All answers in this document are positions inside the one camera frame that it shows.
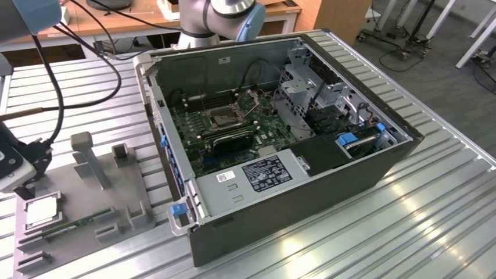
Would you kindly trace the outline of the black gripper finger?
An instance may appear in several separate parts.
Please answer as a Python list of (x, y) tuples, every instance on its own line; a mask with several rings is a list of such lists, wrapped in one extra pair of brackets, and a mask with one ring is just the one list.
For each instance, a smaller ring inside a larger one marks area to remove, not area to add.
[(14, 189), (14, 193), (23, 199), (30, 200), (35, 198), (35, 190), (31, 184), (38, 182), (46, 175), (46, 170), (52, 161), (52, 153), (48, 151), (30, 151), (27, 153), (27, 165), (31, 166), (32, 171), (26, 178), (22, 179), (22, 183)]

